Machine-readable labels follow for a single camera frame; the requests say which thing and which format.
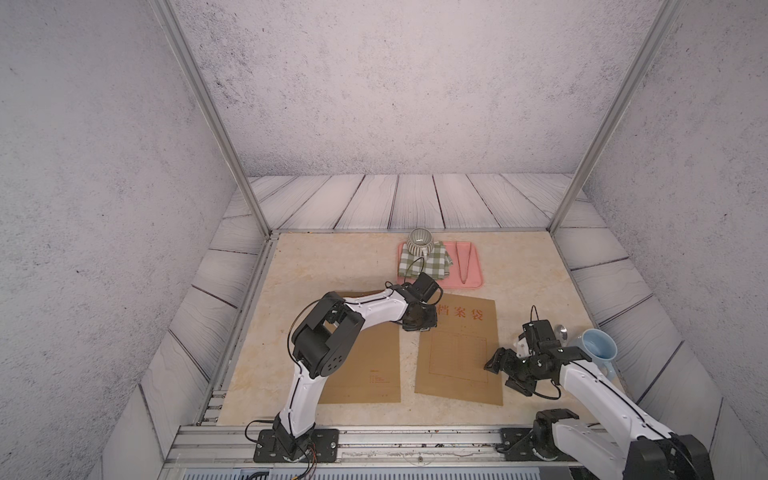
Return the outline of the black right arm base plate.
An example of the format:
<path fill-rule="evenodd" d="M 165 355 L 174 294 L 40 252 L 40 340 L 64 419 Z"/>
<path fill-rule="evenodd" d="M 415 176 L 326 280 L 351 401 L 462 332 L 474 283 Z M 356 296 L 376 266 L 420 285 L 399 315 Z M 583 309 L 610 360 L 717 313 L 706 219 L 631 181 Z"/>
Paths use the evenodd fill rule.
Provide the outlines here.
<path fill-rule="evenodd" d="M 494 445 L 494 449 L 508 462 L 575 462 L 575 459 L 559 450 L 554 453 L 539 451 L 534 446 L 531 428 L 502 428 L 499 433 L 500 441 Z"/>

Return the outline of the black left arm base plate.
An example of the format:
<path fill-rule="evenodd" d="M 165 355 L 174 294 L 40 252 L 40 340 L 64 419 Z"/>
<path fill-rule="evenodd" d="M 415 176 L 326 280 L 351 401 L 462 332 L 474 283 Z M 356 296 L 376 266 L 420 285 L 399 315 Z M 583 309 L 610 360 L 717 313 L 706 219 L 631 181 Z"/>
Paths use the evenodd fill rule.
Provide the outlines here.
<path fill-rule="evenodd" d="M 334 463 L 337 460 L 340 431 L 313 428 L 298 438 L 280 428 L 259 432 L 253 461 L 260 463 L 301 463 L 314 460 Z"/>

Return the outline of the brown kraft file bag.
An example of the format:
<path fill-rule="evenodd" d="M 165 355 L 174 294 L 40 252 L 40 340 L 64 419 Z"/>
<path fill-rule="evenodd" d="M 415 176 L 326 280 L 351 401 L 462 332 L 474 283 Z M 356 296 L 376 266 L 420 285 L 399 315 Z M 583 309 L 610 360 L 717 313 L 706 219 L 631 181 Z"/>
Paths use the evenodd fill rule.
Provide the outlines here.
<path fill-rule="evenodd" d="M 319 403 L 399 403 L 400 332 L 391 322 L 363 330 L 343 365 L 326 381 Z"/>

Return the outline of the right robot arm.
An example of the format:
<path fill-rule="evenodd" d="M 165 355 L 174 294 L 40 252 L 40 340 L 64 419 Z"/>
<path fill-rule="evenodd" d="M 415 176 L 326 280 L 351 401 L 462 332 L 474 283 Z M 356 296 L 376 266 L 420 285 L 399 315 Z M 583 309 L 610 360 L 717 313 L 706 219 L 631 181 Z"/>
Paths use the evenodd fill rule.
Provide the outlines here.
<path fill-rule="evenodd" d="M 532 310 L 512 348 L 498 348 L 485 370 L 506 375 L 506 386 L 526 397 L 547 380 L 594 416 L 589 424 L 567 409 L 537 412 L 528 433 L 502 432 L 496 447 L 508 461 L 535 457 L 580 463 L 598 479 L 711 479 L 707 448 L 677 434 L 642 410 L 611 382 L 609 359 L 590 352 L 586 338 L 562 344 L 549 321 Z"/>

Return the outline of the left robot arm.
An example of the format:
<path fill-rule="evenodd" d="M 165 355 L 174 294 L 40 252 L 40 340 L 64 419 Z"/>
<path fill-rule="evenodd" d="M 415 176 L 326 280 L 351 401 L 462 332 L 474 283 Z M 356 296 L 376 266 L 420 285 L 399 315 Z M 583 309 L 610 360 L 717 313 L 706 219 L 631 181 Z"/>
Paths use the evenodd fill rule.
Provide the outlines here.
<path fill-rule="evenodd" d="M 290 327 L 287 352 L 294 374 L 287 400 L 272 425 L 277 444 L 290 460 L 310 451 L 316 410 L 327 378 L 348 358 L 359 334 L 384 323 L 406 332 L 437 326 L 437 304 L 444 290 L 431 276 L 419 274 L 402 284 L 360 297 L 326 293 L 301 311 Z"/>

